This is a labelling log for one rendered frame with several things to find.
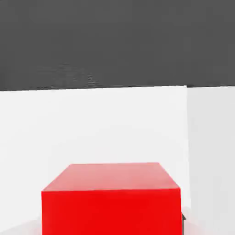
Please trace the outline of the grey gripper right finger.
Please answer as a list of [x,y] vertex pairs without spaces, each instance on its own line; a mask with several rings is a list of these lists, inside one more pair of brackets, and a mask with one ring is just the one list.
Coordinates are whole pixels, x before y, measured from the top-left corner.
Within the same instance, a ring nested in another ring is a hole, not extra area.
[[198,206],[198,207],[182,207],[182,215],[184,220],[183,224],[183,235],[218,235],[212,224],[209,207]]

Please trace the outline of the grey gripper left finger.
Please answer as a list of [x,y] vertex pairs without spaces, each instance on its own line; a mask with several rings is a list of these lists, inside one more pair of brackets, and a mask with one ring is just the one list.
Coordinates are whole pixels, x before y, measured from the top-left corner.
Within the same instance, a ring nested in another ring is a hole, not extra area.
[[19,225],[14,235],[42,235],[42,225],[39,219],[35,219]]

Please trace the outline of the small red cube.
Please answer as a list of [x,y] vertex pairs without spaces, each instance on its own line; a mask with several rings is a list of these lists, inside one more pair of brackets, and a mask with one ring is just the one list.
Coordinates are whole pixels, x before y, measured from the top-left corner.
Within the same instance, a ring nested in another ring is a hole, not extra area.
[[42,235],[182,235],[181,191],[159,164],[71,164],[41,192]]

